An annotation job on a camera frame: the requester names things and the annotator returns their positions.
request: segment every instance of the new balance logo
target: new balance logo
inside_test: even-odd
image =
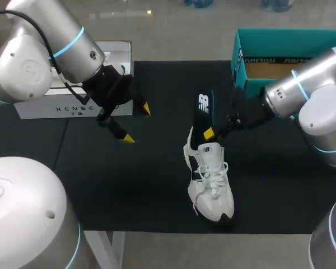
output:
[[[207,95],[199,94],[199,109],[209,113],[209,98]]]

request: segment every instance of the shoe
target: shoe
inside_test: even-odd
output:
[[[193,128],[183,148],[186,164],[192,172],[188,193],[193,209],[211,221],[230,221],[234,199],[227,176],[228,163],[224,162],[224,147],[210,142],[193,150],[190,145]]]

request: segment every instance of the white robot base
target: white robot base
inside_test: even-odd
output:
[[[0,158],[0,269],[99,268],[58,177],[21,157]]]

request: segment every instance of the shoelace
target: shoelace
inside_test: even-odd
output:
[[[199,166],[198,172],[202,179],[197,179],[197,182],[202,182],[204,185],[204,190],[197,194],[195,197],[195,201],[193,203],[193,209],[196,214],[198,214],[196,208],[197,200],[200,195],[204,194],[207,190],[211,190],[211,196],[213,199],[218,199],[220,196],[220,190],[219,188],[224,187],[226,185],[226,181],[224,179],[224,176],[228,172],[228,163],[224,162],[224,171],[220,171],[217,169],[212,169],[210,167],[207,167],[206,165]]]

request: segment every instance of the black mat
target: black mat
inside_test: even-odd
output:
[[[54,169],[67,122],[21,120],[13,105],[0,106],[0,157],[31,158]]]
[[[223,142],[236,220],[216,227],[196,216],[183,158],[196,89],[215,93],[224,118],[229,62],[136,62],[152,116],[120,117],[136,141],[114,140],[94,119],[71,119],[55,172],[84,229],[164,233],[309,234],[336,201],[336,170],[305,144],[290,120],[275,119]]]

